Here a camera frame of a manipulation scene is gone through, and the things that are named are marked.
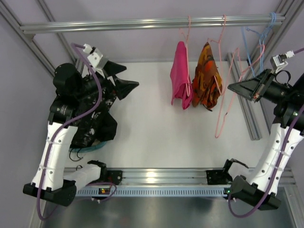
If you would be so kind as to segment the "black white patterned trousers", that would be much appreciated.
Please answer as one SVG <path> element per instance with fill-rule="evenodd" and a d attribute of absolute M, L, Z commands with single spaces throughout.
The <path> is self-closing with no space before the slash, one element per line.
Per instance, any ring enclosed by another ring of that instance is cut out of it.
<path fill-rule="evenodd" d="M 115 93 L 106 93 L 104 90 L 99 106 L 91 114 L 73 123 L 73 125 L 78 127 L 78 130 L 71 142 L 71 148 L 90 147 L 93 146 L 96 141 L 99 141 L 99 129 L 102 125 L 103 118 L 109 113 L 116 98 Z"/>

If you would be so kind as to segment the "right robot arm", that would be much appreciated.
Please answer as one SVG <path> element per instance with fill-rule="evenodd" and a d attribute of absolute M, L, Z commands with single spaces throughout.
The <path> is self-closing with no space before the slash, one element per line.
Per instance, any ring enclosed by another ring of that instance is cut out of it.
<path fill-rule="evenodd" d="M 233 83 L 228 89 L 249 101 L 264 98 L 276 106 L 267 146 L 258 164 L 248 176 L 236 175 L 227 190 L 228 201 L 237 199 L 253 208 L 238 218 L 252 215 L 257 209 L 278 209 L 278 184 L 289 158 L 304 139 L 304 77 L 294 85 L 281 84 L 277 73 L 264 70 L 258 76 Z"/>

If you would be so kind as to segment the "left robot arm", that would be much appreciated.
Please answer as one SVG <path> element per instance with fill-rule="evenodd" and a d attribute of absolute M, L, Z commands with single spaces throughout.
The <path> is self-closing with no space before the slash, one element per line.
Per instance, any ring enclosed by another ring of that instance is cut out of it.
<path fill-rule="evenodd" d="M 46 145 L 35 177 L 23 187 L 25 194 L 67 207 L 81 188 L 109 180 L 106 164 L 100 161 L 89 161 L 67 176 L 64 168 L 73 149 L 85 151 L 116 136 L 117 121 L 109 110 L 116 99 L 126 98 L 139 85 L 117 76 L 125 70 L 111 61 L 86 76 L 70 63 L 55 69 L 56 98 L 50 107 Z"/>

